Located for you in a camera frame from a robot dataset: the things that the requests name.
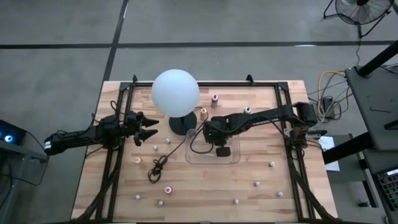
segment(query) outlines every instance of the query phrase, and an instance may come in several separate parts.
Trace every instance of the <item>spool of thread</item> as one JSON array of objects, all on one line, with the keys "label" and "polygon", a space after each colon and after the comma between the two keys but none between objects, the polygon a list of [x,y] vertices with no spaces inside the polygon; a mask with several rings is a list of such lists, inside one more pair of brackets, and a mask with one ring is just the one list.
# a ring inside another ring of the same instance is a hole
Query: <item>spool of thread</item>
[{"label": "spool of thread", "polygon": [[140,163],[142,162],[142,159],[141,159],[140,157],[135,157],[135,158],[134,158],[134,162],[135,162],[136,164],[140,164]]},{"label": "spool of thread", "polygon": [[250,107],[244,109],[243,113],[249,114],[251,112]]},{"label": "spool of thread", "polygon": [[206,110],[206,108],[202,108],[200,110],[200,120],[205,121],[206,118],[207,118],[207,110]]},{"label": "spool of thread", "polygon": [[170,186],[167,186],[167,187],[164,189],[164,192],[165,192],[166,194],[172,194],[172,193],[173,193],[173,188],[171,188]]},{"label": "spool of thread", "polygon": [[211,97],[211,108],[216,108],[218,103],[218,95]]}]

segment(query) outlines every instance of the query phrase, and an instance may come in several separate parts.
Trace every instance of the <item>fan grille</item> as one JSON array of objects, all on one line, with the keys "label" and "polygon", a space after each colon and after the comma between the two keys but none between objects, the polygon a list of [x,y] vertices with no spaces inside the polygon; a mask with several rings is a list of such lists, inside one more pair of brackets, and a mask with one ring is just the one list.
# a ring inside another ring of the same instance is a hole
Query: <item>fan grille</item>
[{"label": "fan grille", "polygon": [[392,6],[390,0],[336,0],[336,12],[348,24],[368,24],[379,19]]}]

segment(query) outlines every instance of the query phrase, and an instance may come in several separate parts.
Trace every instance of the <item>white sphere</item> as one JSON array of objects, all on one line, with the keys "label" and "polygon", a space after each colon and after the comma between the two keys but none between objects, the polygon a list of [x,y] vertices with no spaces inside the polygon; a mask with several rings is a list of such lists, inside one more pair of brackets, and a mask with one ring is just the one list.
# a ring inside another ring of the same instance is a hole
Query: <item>white sphere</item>
[{"label": "white sphere", "polygon": [[156,108],[172,118],[191,113],[197,106],[199,97],[197,81],[183,70],[167,70],[152,85],[152,101]]}]

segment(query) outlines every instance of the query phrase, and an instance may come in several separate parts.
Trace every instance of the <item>electric fan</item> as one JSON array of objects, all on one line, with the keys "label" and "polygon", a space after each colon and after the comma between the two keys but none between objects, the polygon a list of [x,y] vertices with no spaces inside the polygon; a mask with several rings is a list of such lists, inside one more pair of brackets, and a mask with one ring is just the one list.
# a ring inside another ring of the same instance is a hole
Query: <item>electric fan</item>
[{"label": "electric fan", "polygon": [[[391,0],[335,0],[336,14],[326,15],[326,11],[334,0],[331,0],[323,12],[323,18],[338,16],[342,21],[358,27],[359,38],[368,35],[379,24],[384,16],[390,13],[394,1]],[[361,25],[377,22],[362,35]]]}]

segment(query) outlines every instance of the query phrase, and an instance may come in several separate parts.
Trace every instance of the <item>white globe lamp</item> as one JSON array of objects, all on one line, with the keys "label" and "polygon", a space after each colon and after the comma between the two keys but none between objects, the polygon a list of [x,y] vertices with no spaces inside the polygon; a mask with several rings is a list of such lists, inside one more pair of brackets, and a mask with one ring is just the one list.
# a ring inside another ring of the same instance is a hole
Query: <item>white globe lamp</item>
[{"label": "white globe lamp", "polygon": [[197,126],[193,110],[200,98],[197,81],[186,71],[171,69],[161,73],[152,85],[152,101],[155,107],[170,117],[171,130],[186,135]]}]

